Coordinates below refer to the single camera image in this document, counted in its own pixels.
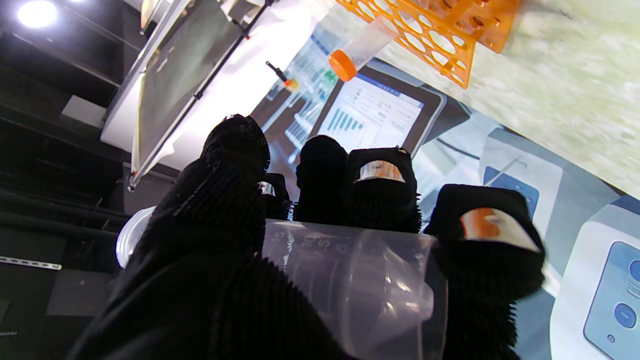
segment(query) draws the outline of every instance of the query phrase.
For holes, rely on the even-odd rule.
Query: white lid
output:
[[[145,232],[155,208],[154,206],[153,208],[140,210],[122,227],[118,235],[118,241],[116,242],[116,258],[121,268],[127,266],[129,257],[133,254],[133,250]]]

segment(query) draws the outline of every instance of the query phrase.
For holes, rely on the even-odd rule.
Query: plastic measuring cup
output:
[[[396,27],[386,17],[379,16],[342,49],[329,55],[329,64],[338,78],[347,82],[398,35]]]
[[[118,237],[125,266],[153,208]],[[428,235],[267,219],[262,255],[305,294],[333,337],[365,360],[439,360],[445,336],[446,280]]]

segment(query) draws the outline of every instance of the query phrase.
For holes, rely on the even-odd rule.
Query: ceiling light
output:
[[[57,16],[56,6],[47,0],[30,1],[18,10],[18,20],[28,28],[43,28],[51,25]]]

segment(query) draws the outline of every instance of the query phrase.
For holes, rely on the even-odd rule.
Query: tablet screen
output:
[[[420,101],[358,74],[344,83],[318,134],[336,139],[347,152],[402,146],[423,107]]]

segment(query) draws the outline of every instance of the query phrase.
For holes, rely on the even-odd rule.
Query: orange and white label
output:
[[[540,252],[524,228],[509,214],[492,208],[473,209],[460,218],[465,239],[499,241],[523,249]]]
[[[400,174],[400,170],[395,165],[382,160],[372,161],[361,167],[360,178],[355,183],[370,179],[388,179],[406,183],[402,174]]]

